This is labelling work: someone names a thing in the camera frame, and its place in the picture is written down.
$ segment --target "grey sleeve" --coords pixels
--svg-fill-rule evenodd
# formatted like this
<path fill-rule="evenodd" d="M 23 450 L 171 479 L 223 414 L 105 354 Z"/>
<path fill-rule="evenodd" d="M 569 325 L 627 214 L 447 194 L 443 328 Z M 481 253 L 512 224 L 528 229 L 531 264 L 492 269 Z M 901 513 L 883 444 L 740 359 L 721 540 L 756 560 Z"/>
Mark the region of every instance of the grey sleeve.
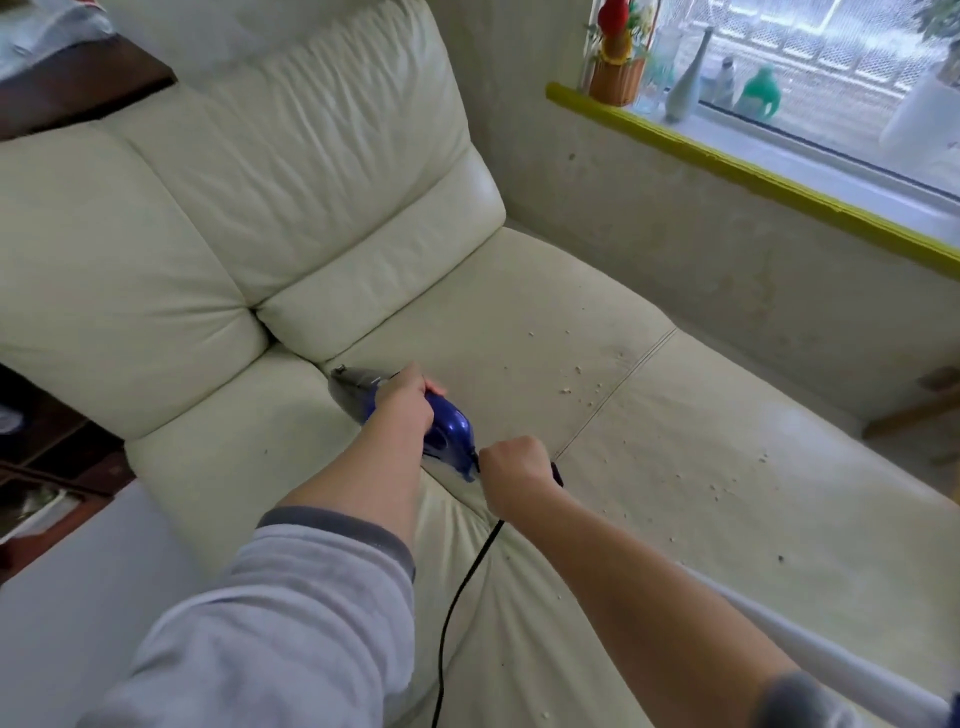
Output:
<path fill-rule="evenodd" d="M 757 706 L 754 728 L 857 728 L 856 711 L 806 672 L 776 680 Z"/>
<path fill-rule="evenodd" d="M 160 618 L 80 728 L 381 728 L 413 672 L 409 550 L 370 523 L 281 510 L 216 588 Z"/>

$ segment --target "wooden table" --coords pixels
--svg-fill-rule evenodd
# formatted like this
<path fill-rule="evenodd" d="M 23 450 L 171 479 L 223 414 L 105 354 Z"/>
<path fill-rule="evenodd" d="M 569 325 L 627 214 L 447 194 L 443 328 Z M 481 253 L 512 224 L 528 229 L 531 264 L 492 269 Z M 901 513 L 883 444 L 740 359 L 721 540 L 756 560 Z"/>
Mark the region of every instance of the wooden table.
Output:
<path fill-rule="evenodd" d="M 102 118 L 176 81 L 121 36 L 65 48 L 0 82 L 0 141 Z"/>

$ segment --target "red flower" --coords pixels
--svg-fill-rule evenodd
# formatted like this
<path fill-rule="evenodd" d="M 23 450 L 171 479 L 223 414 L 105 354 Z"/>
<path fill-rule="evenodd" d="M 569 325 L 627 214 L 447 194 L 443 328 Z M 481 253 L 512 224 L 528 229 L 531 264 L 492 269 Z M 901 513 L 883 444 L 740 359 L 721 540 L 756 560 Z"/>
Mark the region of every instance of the red flower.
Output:
<path fill-rule="evenodd" d="M 605 37 L 617 37 L 627 29 L 629 0 L 606 0 L 597 14 L 597 27 Z"/>

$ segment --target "sleeve cuff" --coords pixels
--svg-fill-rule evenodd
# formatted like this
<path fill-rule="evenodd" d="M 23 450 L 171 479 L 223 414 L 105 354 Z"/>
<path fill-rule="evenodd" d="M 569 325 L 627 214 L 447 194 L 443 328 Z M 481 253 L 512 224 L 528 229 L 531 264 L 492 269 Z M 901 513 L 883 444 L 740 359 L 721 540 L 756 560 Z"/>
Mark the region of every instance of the sleeve cuff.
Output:
<path fill-rule="evenodd" d="M 753 728 L 855 728 L 856 712 L 806 672 L 774 680 L 756 711 Z"/>
<path fill-rule="evenodd" d="M 361 544 L 372 546 L 398 562 L 413 581 L 416 574 L 414 556 L 397 536 L 383 526 L 355 519 L 337 511 L 313 508 L 308 505 L 283 505 L 267 511 L 257 528 L 267 525 L 302 525 L 345 536 Z"/>

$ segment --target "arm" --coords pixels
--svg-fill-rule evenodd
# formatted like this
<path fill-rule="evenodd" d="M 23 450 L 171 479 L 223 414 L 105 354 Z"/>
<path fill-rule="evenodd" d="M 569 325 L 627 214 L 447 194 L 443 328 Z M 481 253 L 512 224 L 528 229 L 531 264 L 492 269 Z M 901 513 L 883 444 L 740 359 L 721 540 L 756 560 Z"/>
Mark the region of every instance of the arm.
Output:
<path fill-rule="evenodd" d="M 413 671 L 427 386 L 416 367 L 384 386 L 349 448 L 264 517 L 216 588 L 160 618 L 80 728 L 381 728 Z"/>
<path fill-rule="evenodd" d="M 291 491 L 277 507 L 325 508 L 375 523 L 413 545 L 423 435 L 433 409 L 423 396 L 446 390 L 411 364 L 382 385 L 376 409 L 336 460 Z"/>
<path fill-rule="evenodd" d="M 751 725 L 797 666 L 723 597 L 553 482 L 540 441 L 480 452 L 487 501 L 547 558 L 659 728 Z"/>

